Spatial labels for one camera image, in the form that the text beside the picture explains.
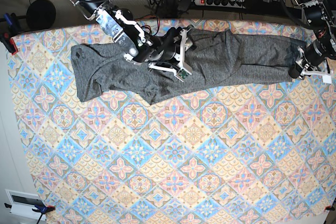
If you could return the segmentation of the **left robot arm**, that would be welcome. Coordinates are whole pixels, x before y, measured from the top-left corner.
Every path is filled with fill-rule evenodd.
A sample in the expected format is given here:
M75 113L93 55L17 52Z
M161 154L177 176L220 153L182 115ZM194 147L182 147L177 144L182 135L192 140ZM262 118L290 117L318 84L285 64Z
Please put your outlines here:
M321 76L323 83L331 84L333 71L328 59L335 60L335 17L327 0L294 0L302 8L302 20L297 24L312 30L316 36L308 47L298 47L299 56L289 68L293 79Z

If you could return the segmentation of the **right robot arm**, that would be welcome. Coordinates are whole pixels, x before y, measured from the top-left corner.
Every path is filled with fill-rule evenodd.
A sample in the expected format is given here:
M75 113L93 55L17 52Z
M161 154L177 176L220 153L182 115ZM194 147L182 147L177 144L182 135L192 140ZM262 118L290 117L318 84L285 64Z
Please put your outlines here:
M95 20L103 32L121 47L127 62L171 72L180 81L192 75L191 66L185 62L186 52L195 48L188 37L192 25L170 28L165 35L157 36L140 26L127 9L114 6L113 0L69 1L87 20Z

